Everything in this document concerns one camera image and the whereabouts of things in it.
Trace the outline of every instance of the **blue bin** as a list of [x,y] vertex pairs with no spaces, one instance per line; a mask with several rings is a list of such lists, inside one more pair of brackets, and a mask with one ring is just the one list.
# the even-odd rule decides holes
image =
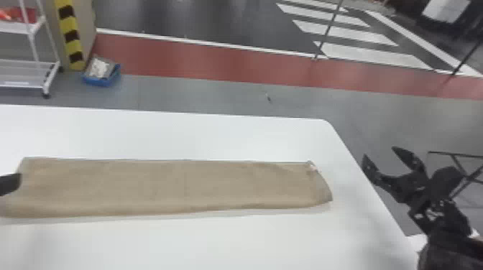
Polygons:
[[121,70],[121,65],[116,64],[114,66],[114,69],[112,70],[111,76],[109,76],[109,78],[107,78],[107,79],[106,78],[88,77],[88,76],[86,76],[85,73],[84,73],[84,75],[82,75],[82,79],[84,80],[84,82],[86,82],[87,84],[90,84],[90,85],[108,87],[108,86],[111,86],[111,84],[114,82],[114,79],[119,75],[120,70]]

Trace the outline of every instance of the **metal shelf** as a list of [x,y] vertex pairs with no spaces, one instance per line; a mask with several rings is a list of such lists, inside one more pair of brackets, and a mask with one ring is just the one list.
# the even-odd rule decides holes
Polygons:
[[[27,9],[25,0],[18,0],[22,17],[27,22]],[[49,22],[45,18],[44,7],[40,0],[35,0],[40,16],[37,22],[29,24],[25,22],[0,21],[0,33],[25,34],[32,49],[33,61],[0,59],[0,88],[31,88],[42,91],[44,98],[50,97],[50,85],[60,70],[60,60],[55,47],[54,38],[50,31]],[[45,24],[47,35],[54,52],[55,62],[40,62],[35,34]]]
[[32,34],[36,34],[40,27],[45,23],[45,16],[37,18],[37,22],[34,24],[25,24],[24,22],[5,22],[0,21],[0,33],[10,34],[29,34],[27,27],[29,27]]
[[60,62],[0,60],[0,88],[49,88]]

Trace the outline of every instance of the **gray floor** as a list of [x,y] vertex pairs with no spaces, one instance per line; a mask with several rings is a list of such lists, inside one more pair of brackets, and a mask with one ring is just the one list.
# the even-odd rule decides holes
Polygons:
[[[38,91],[0,90],[0,103],[322,118],[332,123],[358,162],[368,154],[384,172],[393,174],[406,171],[391,146],[412,149],[428,160],[430,168],[450,160],[427,157],[429,150],[483,155],[479,101],[133,75],[123,75],[111,88],[96,88],[84,85],[79,73],[65,73],[55,80],[48,101]],[[464,160],[464,165],[478,164]],[[406,208],[381,190],[378,193],[407,235],[420,232]],[[458,203],[483,232],[481,194],[482,187],[472,186]]]

